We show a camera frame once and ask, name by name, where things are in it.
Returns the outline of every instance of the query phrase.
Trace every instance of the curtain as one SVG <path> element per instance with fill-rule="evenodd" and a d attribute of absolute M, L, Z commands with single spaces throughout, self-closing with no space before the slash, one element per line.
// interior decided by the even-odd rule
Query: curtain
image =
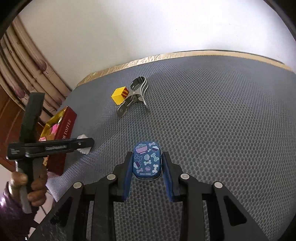
<path fill-rule="evenodd" d="M 45 93 L 40 119 L 47 122 L 71 92 L 16 17 L 0 40 L 0 85 L 24 109 L 30 93 Z"/>

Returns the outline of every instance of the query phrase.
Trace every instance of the yellow toy block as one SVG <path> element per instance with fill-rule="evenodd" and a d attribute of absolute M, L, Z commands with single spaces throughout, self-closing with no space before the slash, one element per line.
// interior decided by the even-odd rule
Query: yellow toy block
<path fill-rule="evenodd" d="M 111 98 L 114 100 L 114 102 L 117 105 L 120 105 L 122 104 L 122 102 L 124 102 L 128 94 L 129 94 L 128 89 L 126 87 L 121 87 L 114 90 L 113 94 L 111 95 Z"/>

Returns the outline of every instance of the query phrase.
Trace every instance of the gray foam mat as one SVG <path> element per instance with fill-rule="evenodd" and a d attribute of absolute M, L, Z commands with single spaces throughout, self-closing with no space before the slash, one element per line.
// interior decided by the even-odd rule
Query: gray foam mat
<path fill-rule="evenodd" d="M 150 112 L 140 102 L 120 119 L 110 96 L 138 76 L 147 78 Z M 64 102 L 77 113 L 71 137 L 86 134 L 95 146 L 89 155 L 67 154 L 64 174 L 47 186 L 58 200 L 74 182 L 111 173 L 136 143 L 154 140 L 184 172 L 223 182 L 276 240 L 296 212 L 295 93 L 293 72 L 236 57 L 184 57 L 108 74 Z M 181 208 L 169 202 L 162 178 L 133 178 L 128 200 L 114 205 L 117 240 L 179 240 Z"/>

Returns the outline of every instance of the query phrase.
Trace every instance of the stainless steel clamp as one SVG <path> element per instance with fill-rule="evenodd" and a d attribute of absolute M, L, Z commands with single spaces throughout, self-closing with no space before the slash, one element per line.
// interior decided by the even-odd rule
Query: stainless steel clamp
<path fill-rule="evenodd" d="M 123 117 L 129 106 L 138 101 L 144 102 L 145 107 L 148 109 L 146 101 L 144 99 L 144 94 L 147 88 L 148 83 L 145 77 L 139 76 L 138 78 L 134 79 L 131 83 L 131 91 L 129 92 L 124 102 L 117 109 L 117 115 L 120 118 Z"/>

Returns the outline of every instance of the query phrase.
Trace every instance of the metal screw head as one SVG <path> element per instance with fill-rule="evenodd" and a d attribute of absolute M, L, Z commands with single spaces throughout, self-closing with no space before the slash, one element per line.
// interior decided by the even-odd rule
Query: metal screw head
<path fill-rule="evenodd" d="M 215 183 L 214 183 L 214 186 L 215 186 L 216 188 L 222 188 L 222 187 L 223 187 L 223 184 L 220 183 L 220 182 L 215 182 Z"/>
<path fill-rule="evenodd" d="M 107 179 L 108 180 L 114 180 L 115 179 L 115 175 L 114 174 L 109 174 L 108 176 L 107 176 Z"/>
<path fill-rule="evenodd" d="M 189 175 L 187 173 L 182 173 L 181 178 L 187 180 L 189 179 Z"/>
<path fill-rule="evenodd" d="M 81 186 L 82 186 L 81 182 L 76 182 L 76 183 L 73 184 L 73 187 L 76 188 L 76 189 L 81 188 Z"/>

